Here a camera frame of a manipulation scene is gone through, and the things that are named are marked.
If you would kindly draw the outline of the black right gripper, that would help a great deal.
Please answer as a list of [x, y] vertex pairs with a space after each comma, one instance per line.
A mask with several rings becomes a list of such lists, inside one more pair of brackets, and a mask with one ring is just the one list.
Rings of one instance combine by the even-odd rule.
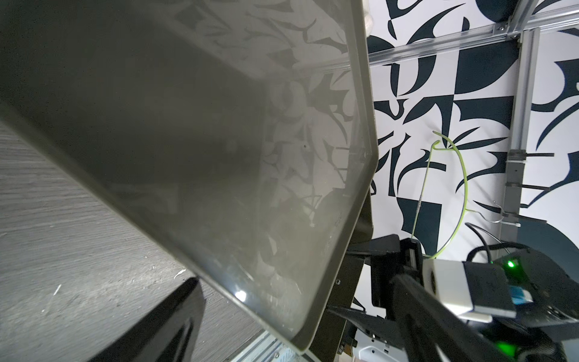
[[[517, 306], [517, 317], [496, 318], [489, 324], [474, 321], [462, 323], [490, 341], [512, 361], [564, 361], [563, 344], [578, 337], [578, 285], [550, 257], [524, 244], [503, 242], [507, 254], [489, 257], [507, 270], [508, 279], [528, 290], [534, 303]], [[374, 306], [386, 311], [384, 317], [368, 315], [363, 308], [329, 306], [328, 311], [344, 318], [369, 338], [406, 353], [393, 308], [393, 278], [408, 275], [420, 285], [422, 265], [427, 258], [414, 239], [388, 235], [354, 244], [348, 256], [362, 259], [371, 268], [371, 293]]]

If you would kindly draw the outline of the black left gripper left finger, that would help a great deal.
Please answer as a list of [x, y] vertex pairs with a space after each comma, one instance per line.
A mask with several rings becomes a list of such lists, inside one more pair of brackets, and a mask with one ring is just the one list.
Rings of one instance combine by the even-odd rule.
[[193, 277], [92, 361], [190, 361], [204, 316], [201, 282]]

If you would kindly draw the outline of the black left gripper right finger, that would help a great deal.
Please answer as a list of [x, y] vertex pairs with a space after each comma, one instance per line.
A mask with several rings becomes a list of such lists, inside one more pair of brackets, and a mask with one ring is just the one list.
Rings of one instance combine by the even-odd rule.
[[393, 308], [410, 361], [512, 361], [408, 275], [393, 278]]

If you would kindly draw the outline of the grey top drawer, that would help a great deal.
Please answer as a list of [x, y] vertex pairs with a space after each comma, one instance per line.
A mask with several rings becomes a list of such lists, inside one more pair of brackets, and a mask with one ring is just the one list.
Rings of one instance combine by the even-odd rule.
[[360, 1], [3, 1], [1, 119], [298, 352], [378, 164]]

